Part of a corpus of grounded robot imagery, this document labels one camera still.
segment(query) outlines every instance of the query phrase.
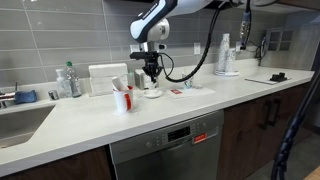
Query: sponge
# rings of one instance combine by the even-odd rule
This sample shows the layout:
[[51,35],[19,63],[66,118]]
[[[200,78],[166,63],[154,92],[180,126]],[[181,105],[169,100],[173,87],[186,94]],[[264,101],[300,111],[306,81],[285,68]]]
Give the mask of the sponge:
[[37,101],[37,94],[35,90],[30,92],[17,91],[14,99],[14,103],[16,104],[32,103]]

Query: kitchen sink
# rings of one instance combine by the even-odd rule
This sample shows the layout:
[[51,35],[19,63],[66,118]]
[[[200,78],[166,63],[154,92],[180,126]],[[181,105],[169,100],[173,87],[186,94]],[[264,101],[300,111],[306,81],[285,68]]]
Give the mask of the kitchen sink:
[[0,149],[27,142],[54,106],[0,115]]

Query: faucet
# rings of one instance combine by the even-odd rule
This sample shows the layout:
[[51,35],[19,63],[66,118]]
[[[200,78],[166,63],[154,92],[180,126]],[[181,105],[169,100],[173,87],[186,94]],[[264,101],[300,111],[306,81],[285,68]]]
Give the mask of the faucet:
[[16,92],[18,91],[18,82],[15,84],[15,91],[10,93],[2,93],[0,91],[0,109],[7,108],[6,101],[13,101]]

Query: white plate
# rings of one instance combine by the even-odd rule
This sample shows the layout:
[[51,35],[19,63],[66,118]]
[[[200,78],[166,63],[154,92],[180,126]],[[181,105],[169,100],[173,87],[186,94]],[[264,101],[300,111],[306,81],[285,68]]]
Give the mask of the white plate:
[[235,71],[235,72],[221,72],[221,71],[215,71],[214,72],[215,75],[218,75],[218,76],[239,76],[239,72],[238,71]]
[[160,97],[163,94],[160,90],[146,90],[143,93],[143,96],[149,99],[155,99]]

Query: bottle cap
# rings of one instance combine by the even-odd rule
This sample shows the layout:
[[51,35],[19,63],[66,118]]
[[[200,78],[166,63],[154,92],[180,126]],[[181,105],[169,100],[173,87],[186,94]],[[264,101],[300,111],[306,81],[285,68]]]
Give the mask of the bottle cap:
[[67,66],[72,66],[72,62],[71,61],[67,61]]

